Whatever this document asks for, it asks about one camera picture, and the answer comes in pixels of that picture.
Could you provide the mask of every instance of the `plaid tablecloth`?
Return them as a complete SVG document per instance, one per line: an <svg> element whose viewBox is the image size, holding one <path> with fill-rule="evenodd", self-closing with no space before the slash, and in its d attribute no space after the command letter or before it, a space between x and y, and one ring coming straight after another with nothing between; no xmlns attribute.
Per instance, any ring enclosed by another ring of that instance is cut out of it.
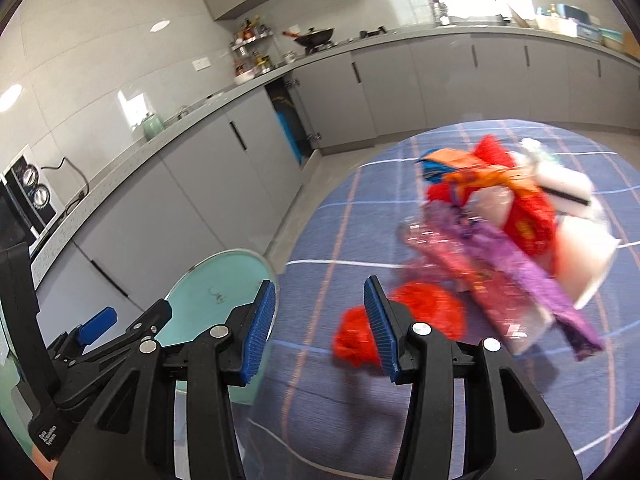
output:
<svg viewBox="0 0 640 480"><path fill-rule="evenodd" d="M606 349L578 363L557 328L518 358L544 395L587 476L603 460L640 401L640 175L583 136L527 121L479 121L412 137L361 166L318 207L280 282L273 350L257 400L243 413L250 480L389 478L398 455L409 386L336 360L332 338L343 311L362 304L376 274L387 291L411 256L398 222L417 213L424 184L412 161L429 148L471 149L485 134L507 149L533 137L562 163L587 173L621 245L609 277L583 315ZM463 340L493 330L472 305ZM451 476L462 472L463 393L456 389Z"/></svg>

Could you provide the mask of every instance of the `purple plastic bag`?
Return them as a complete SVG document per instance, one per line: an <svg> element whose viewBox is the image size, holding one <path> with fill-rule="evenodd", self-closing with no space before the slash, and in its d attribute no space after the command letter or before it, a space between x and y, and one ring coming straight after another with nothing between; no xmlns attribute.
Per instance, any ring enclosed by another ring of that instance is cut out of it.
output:
<svg viewBox="0 0 640 480"><path fill-rule="evenodd" d="M439 200L424 207L424 217L425 222L460 240L470 256L504 272L536 302L547 307L562 328L578 361L604 348L596 331L574 309L558 282L523 253L503 231Z"/></svg>

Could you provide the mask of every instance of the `floor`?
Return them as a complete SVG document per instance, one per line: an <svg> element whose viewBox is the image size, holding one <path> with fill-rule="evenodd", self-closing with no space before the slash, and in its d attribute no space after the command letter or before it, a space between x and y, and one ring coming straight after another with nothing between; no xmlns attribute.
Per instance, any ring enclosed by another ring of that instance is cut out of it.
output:
<svg viewBox="0 0 640 480"><path fill-rule="evenodd" d="M640 136L622 132L599 132L572 129L577 134L607 146L620 153L636 169L640 169ZM308 185L300 191L266 257L278 274L284 272L287 261L298 238L316 208L350 173L370 158L384 152L394 143L380 144L365 150L325 155Z"/></svg>

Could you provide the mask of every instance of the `silver screw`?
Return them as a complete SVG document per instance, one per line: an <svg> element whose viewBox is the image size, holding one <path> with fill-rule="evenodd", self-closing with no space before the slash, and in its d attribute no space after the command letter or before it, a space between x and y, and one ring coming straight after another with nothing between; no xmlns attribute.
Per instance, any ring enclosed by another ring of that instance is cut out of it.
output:
<svg viewBox="0 0 640 480"><path fill-rule="evenodd" d="M412 330L417 335L429 335L431 333L431 327L426 323L414 323Z"/></svg>
<svg viewBox="0 0 640 480"><path fill-rule="evenodd" d="M158 348L158 343L156 343L153 339L148 339L140 343L140 351L143 354L151 354L151 352L155 351Z"/></svg>
<svg viewBox="0 0 640 480"><path fill-rule="evenodd" d="M209 330L209 333L211 334L211 337L220 339L229 333L229 329L224 325L216 325Z"/></svg>
<svg viewBox="0 0 640 480"><path fill-rule="evenodd" d="M497 352L500 349L500 341L493 337L488 337L482 341L482 346L484 346L489 352Z"/></svg>

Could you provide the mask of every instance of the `electrical outlet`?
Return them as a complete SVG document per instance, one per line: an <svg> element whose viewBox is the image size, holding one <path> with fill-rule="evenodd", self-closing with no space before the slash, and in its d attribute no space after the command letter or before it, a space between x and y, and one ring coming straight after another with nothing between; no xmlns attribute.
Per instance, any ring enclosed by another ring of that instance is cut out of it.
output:
<svg viewBox="0 0 640 480"><path fill-rule="evenodd" d="M201 57L200 59L196 59L192 63L193 63L194 69L196 69L196 72L211 66L211 62L209 61L208 57Z"/></svg>

